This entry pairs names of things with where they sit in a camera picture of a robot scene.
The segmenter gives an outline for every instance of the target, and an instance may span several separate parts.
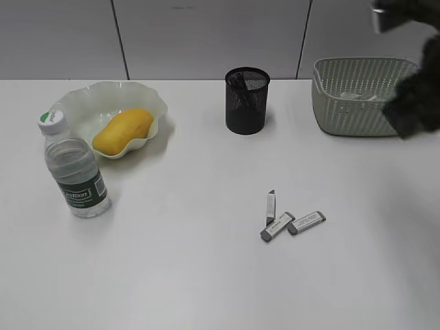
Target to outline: wall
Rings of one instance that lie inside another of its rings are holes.
[[[418,62],[435,30],[409,23],[387,34],[373,31],[373,0],[313,0],[299,78],[311,78],[315,61],[343,56],[400,57]]]
[[[1,79],[125,79],[110,0],[1,0]]]
[[[115,0],[132,79],[294,78],[309,0]]]

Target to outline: white bottle cap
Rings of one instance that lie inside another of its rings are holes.
[[[38,125],[43,135],[56,135],[69,129],[66,116],[59,110],[43,113],[38,120]]]

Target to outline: basket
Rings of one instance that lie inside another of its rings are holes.
[[[315,63],[313,111],[328,134],[362,137],[396,136],[382,115],[399,82],[417,65],[398,58],[327,58]]]

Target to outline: water bottle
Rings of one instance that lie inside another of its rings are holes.
[[[41,115],[38,125],[46,137],[45,161],[71,212],[91,218],[111,207],[102,175],[87,143],[70,133],[62,111]]]

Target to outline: wavy white bowl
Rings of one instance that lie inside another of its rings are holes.
[[[117,155],[105,155],[94,150],[92,141],[118,113],[132,108],[144,108],[154,117],[144,139],[131,140]],[[156,90],[138,82],[102,81],[67,93],[51,109],[64,112],[71,132],[84,139],[97,154],[116,160],[129,151],[142,148],[159,131],[159,118],[168,107]]]

